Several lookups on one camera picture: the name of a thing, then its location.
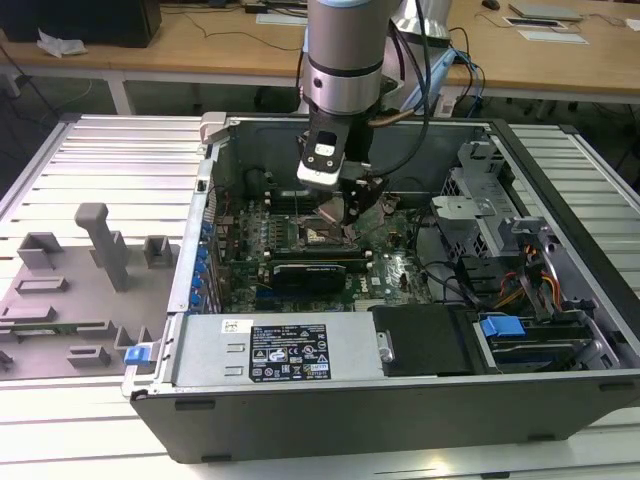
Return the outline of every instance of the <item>blue connector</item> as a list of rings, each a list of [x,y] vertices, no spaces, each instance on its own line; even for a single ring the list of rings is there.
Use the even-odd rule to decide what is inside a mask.
[[[518,317],[508,315],[488,316],[480,321],[485,337],[524,337],[526,332]]]
[[[195,271],[198,273],[206,273],[207,266],[204,264],[204,262],[196,262]]]
[[[147,367],[151,365],[151,347],[139,346],[127,348],[124,355],[125,365],[138,365]]]
[[[198,247],[198,253],[197,256],[200,260],[206,260],[207,257],[209,256],[209,252],[207,251],[206,247]]]

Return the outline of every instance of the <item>desk leg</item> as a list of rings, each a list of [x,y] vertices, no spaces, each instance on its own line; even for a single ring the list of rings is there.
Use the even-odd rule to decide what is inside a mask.
[[[440,95],[438,96],[438,103],[436,103],[436,109],[433,112],[433,116],[436,118],[451,118],[453,115],[453,107],[458,100],[459,88],[442,87],[440,89]]]
[[[108,78],[107,83],[118,115],[135,115],[136,110],[127,94],[125,81],[121,78]]]
[[[9,98],[18,98],[20,96],[20,88],[18,88],[11,73],[0,75],[0,86]]]

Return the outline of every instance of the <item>white paper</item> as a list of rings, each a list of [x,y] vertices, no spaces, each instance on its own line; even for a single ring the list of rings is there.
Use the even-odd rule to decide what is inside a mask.
[[[589,45],[589,42],[575,33],[529,32],[526,30],[518,30],[518,33],[527,40],[534,42],[560,42]]]
[[[54,57],[62,58],[62,55],[80,55],[87,53],[87,49],[84,47],[82,40],[62,40],[47,35],[40,29],[38,29],[38,33],[40,33],[40,40],[37,42],[38,47]]]
[[[627,18],[627,25],[629,25],[629,28],[634,32],[637,32],[638,30],[640,30],[640,20]]]

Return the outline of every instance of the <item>blue tab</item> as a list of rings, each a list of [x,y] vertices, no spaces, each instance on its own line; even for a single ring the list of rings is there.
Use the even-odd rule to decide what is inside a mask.
[[[523,337],[526,335],[518,317],[507,315],[489,316],[480,321],[485,337]]]
[[[151,348],[149,347],[129,347],[124,355],[125,365],[151,365]]]

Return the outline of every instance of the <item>power supply label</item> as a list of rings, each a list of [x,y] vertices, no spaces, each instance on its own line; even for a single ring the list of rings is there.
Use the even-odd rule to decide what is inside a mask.
[[[252,327],[250,355],[254,382],[331,378],[326,325]]]

